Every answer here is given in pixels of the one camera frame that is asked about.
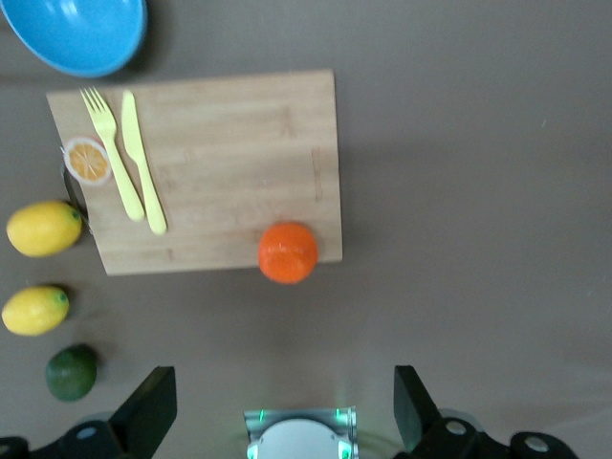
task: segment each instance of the fork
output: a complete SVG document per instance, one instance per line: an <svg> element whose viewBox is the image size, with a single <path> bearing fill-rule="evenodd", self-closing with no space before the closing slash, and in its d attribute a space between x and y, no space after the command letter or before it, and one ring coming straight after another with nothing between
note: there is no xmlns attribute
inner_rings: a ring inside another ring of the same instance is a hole
<svg viewBox="0 0 612 459"><path fill-rule="evenodd" d="M80 94L85 101L87 111L92 119L92 123L98 132L99 137L104 143L108 160L115 175L119 195L125 208L125 213L135 222L140 222L144 218L144 208L142 207L141 198L139 197L130 176L127 175L117 146L115 145L115 137L117 136L117 123L113 112L99 94L96 88L81 89Z"/></svg>

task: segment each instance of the wooden cutting board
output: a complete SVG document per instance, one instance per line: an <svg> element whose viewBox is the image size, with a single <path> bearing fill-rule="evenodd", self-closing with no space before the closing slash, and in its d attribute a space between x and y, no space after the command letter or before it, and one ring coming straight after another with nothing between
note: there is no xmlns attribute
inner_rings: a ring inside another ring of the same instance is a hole
<svg viewBox="0 0 612 459"><path fill-rule="evenodd" d="M133 91L168 233L127 218L114 180L84 186L108 274L257 266L270 225L297 221L322 262L342 258L338 141L331 71L98 87L120 124ZM47 95L62 143L98 139L78 91ZM116 145L142 197L136 165Z"/></svg>

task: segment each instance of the knife handle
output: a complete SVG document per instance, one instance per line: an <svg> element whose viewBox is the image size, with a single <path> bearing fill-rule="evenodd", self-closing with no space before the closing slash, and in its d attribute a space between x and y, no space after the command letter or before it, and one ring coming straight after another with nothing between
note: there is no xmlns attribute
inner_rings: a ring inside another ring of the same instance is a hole
<svg viewBox="0 0 612 459"><path fill-rule="evenodd" d="M153 185L148 164L139 164L138 170L141 175L142 195L144 196L144 206L146 207L146 218L149 221L149 227L155 234L161 236L167 232L168 226L165 222L160 198L155 191L155 185Z"/></svg>
<svg viewBox="0 0 612 459"><path fill-rule="evenodd" d="M140 222L144 218L144 208L142 208L141 198L139 197L130 176L127 175L119 151L115 146L114 139L102 139L106 153L108 153L108 160L111 163L113 169L113 175L115 176L115 182L119 190L125 213L134 222Z"/></svg>

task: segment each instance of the sliced orange half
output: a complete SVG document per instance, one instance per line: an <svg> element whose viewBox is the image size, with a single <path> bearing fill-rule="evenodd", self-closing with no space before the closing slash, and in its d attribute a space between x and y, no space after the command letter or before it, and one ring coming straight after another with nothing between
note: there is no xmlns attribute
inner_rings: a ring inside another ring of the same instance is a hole
<svg viewBox="0 0 612 459"><path fill-rule="evenodd" d="M64 163L70 175L88 186L105 184L112 174L104 147L87 137L68 141L64 149Z"/></svg>

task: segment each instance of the citrus fruit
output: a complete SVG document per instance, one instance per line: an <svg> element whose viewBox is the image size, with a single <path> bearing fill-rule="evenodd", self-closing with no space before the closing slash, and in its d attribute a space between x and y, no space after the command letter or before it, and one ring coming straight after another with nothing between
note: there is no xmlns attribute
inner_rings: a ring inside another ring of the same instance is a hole
<svg viewBox="0 0 612 459"><path fill-rule="evenodd" d="M318 261L317 240L299 223L279 223L259 241L259 269L270 280L295 284L305 279Z"/></svg>
<svg viewBox="0 0 612 459"><path fill-rule="evenodd" d="M24 255L47 256L71 247L82 225L75 208L61 201L43 201L14 213L7 223L7 235Z"/></svg>
<svg viewBox="0 0 612 459"><path fill-rule="evenodd" d="M55 354L47 363L47 387L62 402L85 397L98 376L97 356L87 344L74 344Z"/></svg>
<svg viewBox="0 0 612 459"><path fill-rule="evenodd" d="M35 337L54 329L68 314L66 293L53 286L28 287L2 308L2 320L16 335Z"/></svg>
<svg viewBox="0 0 612 459"><path fill-rule="evenodd" d="M64 148L64 163L81 184L99 186L111 177L111 164L104 147L87 137L77 137L68 141Z"/></svg>

